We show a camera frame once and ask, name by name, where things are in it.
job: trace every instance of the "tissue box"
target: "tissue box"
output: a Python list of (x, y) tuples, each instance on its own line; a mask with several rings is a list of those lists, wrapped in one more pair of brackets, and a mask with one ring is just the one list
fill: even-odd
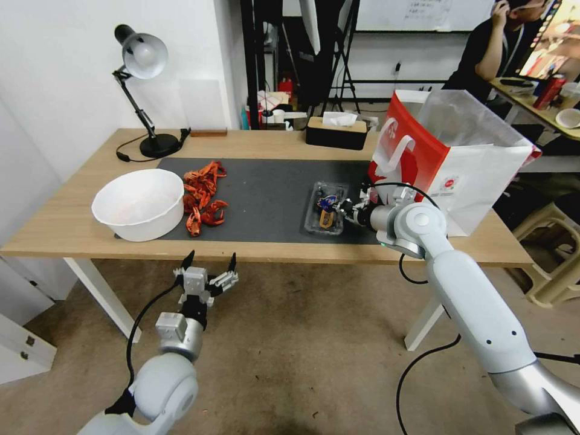
[(333, 148), (361, 150), (367, 138), (367, 125), (356, 121), (351, 127), (328, 126), (321, 117), (311, 117), (306, 127), (306, 143)]

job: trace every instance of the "lamp shade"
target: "lamp shade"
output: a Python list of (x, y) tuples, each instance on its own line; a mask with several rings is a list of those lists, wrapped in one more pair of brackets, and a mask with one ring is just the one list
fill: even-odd
[(136, 33), (126, 24), (115, 29), (121, 43), (125, 68), (138, 79), (152, 79), (161, 74), (167, 64), (167, 47), (161, 39), (147, 33)]

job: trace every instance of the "plastic tray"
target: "plastic tray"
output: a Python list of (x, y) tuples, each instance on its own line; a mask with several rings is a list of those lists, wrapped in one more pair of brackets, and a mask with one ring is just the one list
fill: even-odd
[(306, 219), (304, 220), (304, 229), (309, 233), (322, 234), (325, 236), (338, 236), (341, 234), (344, 230), (343, 216), (335, 211), (331, 211), (331, 213), (333, 213), (332, 225), (329, 228), (323, 228), (320, 226), (320, 218), (323, 211), (320, 201), (329, 196), (335, 195), (336, 201), (340, 203), (347, 198), (348, 192), (349, 186), (345, 183), (331, 183), (324, 181), (317, 181), (314, 183), (310, 202), (308, 203), (308, 209), (306, 211)]

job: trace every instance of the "computer monitor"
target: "computer monitor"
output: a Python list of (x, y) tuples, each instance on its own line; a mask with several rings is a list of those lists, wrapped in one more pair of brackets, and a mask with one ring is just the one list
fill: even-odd
[(569, 82), (580, 76), (580, 0), (556, 0), (544, 25), (516, 72), (530, 79), (563, 74)]

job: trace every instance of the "dark clothing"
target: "dark clothing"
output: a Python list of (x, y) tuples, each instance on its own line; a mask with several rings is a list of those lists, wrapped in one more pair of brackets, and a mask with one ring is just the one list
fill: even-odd
[[(520, 36), (520, 29), (515, 31), (508, 30), (507, 28), (504, 29), (508, 52), (506, 52), (505, 46), (502, 44), (503, 55), (501, 57), (498, 76), (503, 75), (504, 77), (511, 77), (516, 74), (515, 70), (520, 66), (520, 63), (529, 50), (533, 39), (538, 34), (541, 26), (541, 20), (526, 23), (524, 25), (521, 42), (517, 46), (514, 57), (507, 66), (506, 72), (502, 74), (510, 56), (514, 52), (514, 48)], [(471, 32), (465, 50), (463, 51), (461, 61), (457, 67), (457, 71), (452, 74), (443, 89), (466, 89), (481, 102), (484, 103), (486, 101), (489, 92), (491, 91), (491, 85), (475, 73), (475, 66), (482, 61), (483, 56), (488, 49), (491, 31), (492, 21), (490, 18), (487, 21), (482, 22)]]

